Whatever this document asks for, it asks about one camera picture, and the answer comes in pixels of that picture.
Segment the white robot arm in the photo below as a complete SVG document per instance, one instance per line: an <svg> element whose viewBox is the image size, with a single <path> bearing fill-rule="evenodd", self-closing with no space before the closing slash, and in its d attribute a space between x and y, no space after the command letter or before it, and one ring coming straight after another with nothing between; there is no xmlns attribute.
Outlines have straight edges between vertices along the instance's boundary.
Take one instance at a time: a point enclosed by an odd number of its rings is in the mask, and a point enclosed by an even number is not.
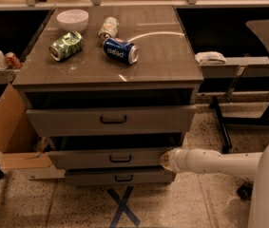
<svg viewBox="0 0 269 228"><path fill-rule="evenodd" d="M263 152L236 154L175 148L161 155L160 164L175 173L222 173L252 181L247 228L269 228L269 145Z"/></svg>

